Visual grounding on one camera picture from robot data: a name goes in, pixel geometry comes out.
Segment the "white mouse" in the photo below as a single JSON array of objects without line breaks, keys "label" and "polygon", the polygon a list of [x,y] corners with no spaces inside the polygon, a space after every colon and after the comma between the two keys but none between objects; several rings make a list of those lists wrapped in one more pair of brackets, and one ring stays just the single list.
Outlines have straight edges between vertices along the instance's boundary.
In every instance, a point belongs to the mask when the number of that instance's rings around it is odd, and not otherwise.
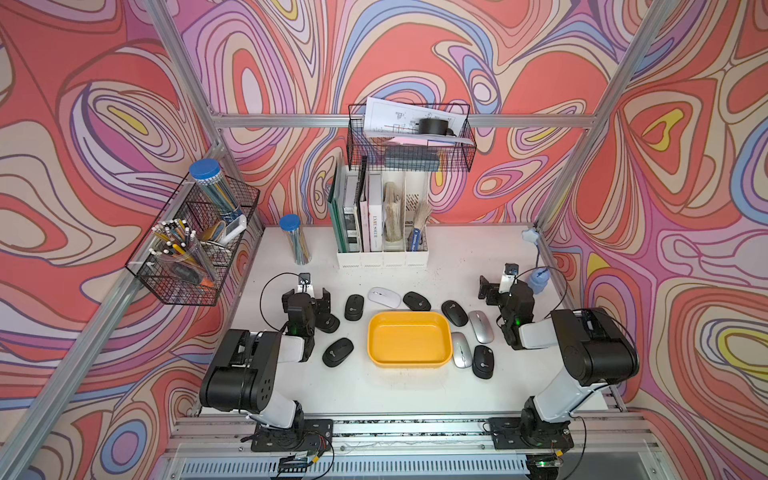
[{"label": "white mouse", "polygon": [[374,303],[389,309],[397,309],[401,304],[401,296],[387,288],[373,287],[369,290],[367,298]]}]

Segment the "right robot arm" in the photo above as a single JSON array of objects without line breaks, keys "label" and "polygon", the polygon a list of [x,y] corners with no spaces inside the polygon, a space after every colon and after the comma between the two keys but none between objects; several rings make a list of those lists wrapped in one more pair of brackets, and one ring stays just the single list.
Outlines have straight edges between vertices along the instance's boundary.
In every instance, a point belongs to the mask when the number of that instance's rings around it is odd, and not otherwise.
[{"label": "right robot arm", "polygon": [[572,448],[573,413],[601,389],[638,373],[636,347],[601,307],[553,310],[536,321],[533,289],[520,280],[491,283],[481,276],[478,298],[499,308],[507,345],[517,351],[556,347],[563,364],[546,388],[526,400],[519,417],[489,420],[495,448]]}]

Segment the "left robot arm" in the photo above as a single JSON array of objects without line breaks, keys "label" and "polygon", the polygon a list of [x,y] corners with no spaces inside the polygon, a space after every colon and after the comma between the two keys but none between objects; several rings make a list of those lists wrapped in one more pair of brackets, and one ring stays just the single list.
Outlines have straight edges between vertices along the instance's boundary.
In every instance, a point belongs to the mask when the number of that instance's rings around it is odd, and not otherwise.
[{"label": "left robot arm", "polygon": [[277,367],[307,362],[315,348],[316,328],[338,321],[331,314],[331,294],[316,298],[290,291],[282,296],[286,324],[257,333],[228,330],[211,361],[199,393],[202,406],[221,412],[247,413],[256,422],[243,438],[256,453],[311,451],[331,447],[330,420],[305,420],[301,403],[280,393]]}]

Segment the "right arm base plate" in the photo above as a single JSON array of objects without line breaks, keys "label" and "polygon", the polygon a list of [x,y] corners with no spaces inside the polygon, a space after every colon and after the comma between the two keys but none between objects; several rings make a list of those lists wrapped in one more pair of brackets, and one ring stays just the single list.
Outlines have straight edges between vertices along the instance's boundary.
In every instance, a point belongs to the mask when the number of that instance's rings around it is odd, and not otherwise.
[{"label": "right arm base plate", "polygon": [[548,423],[527,417],[492,417],[487,424],[496,450],[566,452],[574,447],[569,422]]}]

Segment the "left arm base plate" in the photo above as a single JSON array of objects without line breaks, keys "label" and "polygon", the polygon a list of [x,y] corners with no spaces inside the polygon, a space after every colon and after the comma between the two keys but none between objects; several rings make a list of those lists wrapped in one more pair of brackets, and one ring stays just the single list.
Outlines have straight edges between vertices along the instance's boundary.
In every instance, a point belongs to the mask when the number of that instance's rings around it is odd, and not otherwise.
[{"label": "left arm base plate", "polygon": [[249,443],[252,452],[324,452],[330,449],[334,422],[331,419],[310,419],[288,429],[256,426],[253,434],[241,439]]}]

